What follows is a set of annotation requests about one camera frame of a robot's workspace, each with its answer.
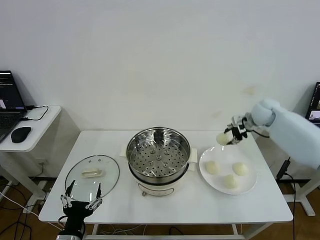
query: cord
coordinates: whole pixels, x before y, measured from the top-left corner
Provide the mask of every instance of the cord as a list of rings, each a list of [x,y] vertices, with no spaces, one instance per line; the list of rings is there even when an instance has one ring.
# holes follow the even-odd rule
[[[45,165],[42,164],[41,166],[42,166],[42,167],[41,167],[41,172],[40,172],[39,174],[35,175],[34,177],[30,178],[30,180],[33,180],[33,179],[35,179],[36,177],[39,177],[41,174],[44,173]]]
[[[127,229],[127,230],[115,229],[114,232],[112,233],[112,235],[118,234],[118,233],[122,233],[122,232],[132,231],[132,230],[137,229],[137,228],[139,228],[141,226],[143,226],[143,225],[138,225],[138,226],[135,226],[135,227]]]
[[[143,229],[143,234],[142,234],[142,236],[144,236],[144,235],[145,235],[145,232],[146,232],[146,228],[147,228],[147,226],[148,226],[148,225],[145,225],[145,227],[144,227],[144,229]]]
[[[292,181],[295,181],[294,178],[290,174],[285,172],[284,175],[289,176],[292,179]],[[295,235],[296,184],[295,183],[293,183],[293,189],[294,189],[294,197],[293,197],[293,213],[292,213],[292,215],[293,215],[293,220],[292,220],[293,225],[292,225],[292,228],[293,228],[293,240],[295,240],[296,239],[296,235]]]
[[[30,109],[30,110],[31,109],[39,109],[39,108],[46,108],[46,110],[44,111],[42,116],[40,118],[38,118],[38,119],[33,119],[33,118],[29,118],[29,117],[26,116],[26,117],[20,118],[21,121],[39,121],[46,115],[46,113],[49,110],[49,106],[33,106],[33,105],[30,105],[30,106],[26,106],[26,107],[28,107],[27,109]]]
[[[170,227],[169,229],[169,235],[172,235],[172,229],[177,230],[181,235],[184,235],[182,231],[180,231],[178,228],[176,228],[175,226]]]
[[[24,210],[26,210],[28,213],[31,213],[33,215],[35,215],[37,218],[39,218],[39,215],[35,214],[33,211],[28,210],[27,208],[25,208],[24,206],[20,205],[19,203],[13,201],[12,199],[10,199],[9,197],[7,197],[6,195],[4,195],[2,192],[0,192],[0,194],[2,196],[4,196],[6,199],[8,199],[9,201],[13,202],[14,204],[17,204],[18,206],[20,206],[21,208],[23,208]],[[60,227],[57,227],[56,225],[53,225],[51,222],[47,222],[47,224],[50,224],[51,226],[55,227],[56,229],[59,229],[60,231],[62,231],[62,229]]]
[[[1,236],[1,234],[3,234],[5,231],[7,231],[9,228],[11,228],[13,225],[15,225],[15,224],[21,224],[21,225],[24,225],[22,222],[20,222],[20,221],[16,221],[16,222],[14,222],[14,223],[12,223],[12,224],[10,224],[9,226],[7,226],[5,229],[3,229],[1,232],[0,232],[0,236]],[[31,240],[31,232],[32,232],[32,228],[30,227],[30,226],[28,226],[28,225],[25,225],[27,228],[29,228],[29,230],[30,230],[30,233],[29,233],[29,240]]]
[[[246,117],[242,118],[242,120],[241,120],[242,125],[243,125],[244,128],[246,128],[246,127],[245,127],[245,122],[244,122],[245,120],[247,121],[247,118],[246,118]],[[257,132],[256,130],[246,130],[246,131],[247,131],[247,132],[254,132],[254,133],[258,134],[259,136],[261,136],[261,137],[263,137],[263,138],[266,138],[266,139],[269,139],[269,138],[270,138],[270,136],[263,135],[263,134]]]
[[[261,137],[263,137],[263,138],[266,138],[266,139],[269,139],[269,138],[270,138],[269,136],[262,135],[261,133],[257,132],[256,130],[252,130],[252,132],[258,134],[259,136],[261,136]]]
[[[23,196],[24,201],[25,201],[25,204],[26,204],[27,207],[28,207],[28,201],[27,201],[27,199],[26,199],[26,196],[25,196],[19,189],[15,188],[14,186],[7,185],[7,184],[1,184],[0,186],[1,186],[1,187],[2,187],[2,186],[9,186],[10,188],[18,191],[18,192]],[[16,225],[16,226],[15,226],[15,231],[14,231],[14,237],[13,237],[13,239],[15,240],[16,237],[17,237],[17,232],[18,232],[18,224],[21,224],[21,225],[23,225],[23,230],[22,230],[22,234],[21,234],[21,236],[20,236],[20,240],[21,240],[22,237],[24,236],[26,227],[30,229],[29,239],[31,239],[31,231],[32,231],[32,228],[27,225],[27,215],[25,215],[24,223],[22,223],[22,222],[19,221],[19,220],[20,220],[20,217],[21,217],[21,215],[22,215],[22,212],[23,212],[23,210],[20,211],[20,214],[19,214],[19,216],[18,216],[17,221],[14,222],[14,223],[12,223],[12,224],[9,225],[8,227],[6,227],[4,230],[2,230],[2,232],[0,233],[0,235],[3,234],[6,230],[8,230],[8,229],[9,229],[10,227],[12,227],[13,225]]]
[[[67,218],[67,217],[68,217],[67,215],[64,215],[64,216],[59,217],[59,219],[58,219],[58,223],[59,223],[60,226],[63,227],[63,228],[65,227],[65,225],[61,222],[61,220],[62,220],[62,219],[65,219],[65,218]]]

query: small white side table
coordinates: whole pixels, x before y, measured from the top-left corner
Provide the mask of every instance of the small white side table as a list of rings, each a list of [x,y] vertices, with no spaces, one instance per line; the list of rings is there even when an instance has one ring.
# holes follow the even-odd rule
[[[27,117],[30,119],[38,119],[45,112],[46,108],[36,108],[27,113]],[[16,162],[15,159],[10,155],[10,153],[26,153],[25,156],[30,158],[27,152],[30,152],[37,145],[41,137],[45,134],[47,129],[56,119],[58,114],[61,111],[60,106],[50,105],[47,113],[43,116],[43,118],[39,121],[21,121],[14,129],[21,127],[31,127],[31,132],[27,136],[27,138],[21,143],[13,143],[11,140],[11,134],[9,134],[6,139],[0,143],[0,152],[2,152],[2,156],[0,157],[0,165],[1,167],[12,176],[12,180],[16,180],[25,186],[33,195],[30,197],[27,205],[28,210],[31,211],[33,209],[34,204],[36,204],[37,200],[42,200],[46,197],[46,193],[43,191],[43,188],[47,184],[47,181],[40,181],[38,185],[36,185],[32,180],[29,179],[26,171]]]

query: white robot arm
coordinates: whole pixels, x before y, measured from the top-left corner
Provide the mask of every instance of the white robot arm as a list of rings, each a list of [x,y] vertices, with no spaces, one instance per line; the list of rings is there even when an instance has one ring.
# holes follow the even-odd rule
[[[227,144],[239,143],[257,128],[267,131],[270,139],[297,162],[314,169],[320,166],[320,128],[271,99],[257,103],[251,113],[232,117],[224,131],[231,131],[233,136]]]

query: white plate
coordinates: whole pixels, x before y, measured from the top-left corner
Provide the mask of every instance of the white plate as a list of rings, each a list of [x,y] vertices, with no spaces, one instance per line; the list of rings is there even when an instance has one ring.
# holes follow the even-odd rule
[[[212,175],[207,172],[205,164],[208,161],[215,161],[220,165],[219,174]],[[239,176],[233,171],[232,165],[237,162],[245,163],[248,166],[249,171],[246,176]],[[200,157],[199,169],[208,184],[225,194],[239,195],[247,193],[257,182],[257,171],[238,145],[217,145],[207,149]],[[223,178],[229,174],[234,175],[239,183],[238,187],[233,189],[225,187]]]

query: laptop screen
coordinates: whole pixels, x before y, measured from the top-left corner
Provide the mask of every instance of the laptop screen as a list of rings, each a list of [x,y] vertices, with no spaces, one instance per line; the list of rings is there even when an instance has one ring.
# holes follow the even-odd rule
[[[24,111],[22,101],[15,80],[9,70],[0,70],[0,112]]]

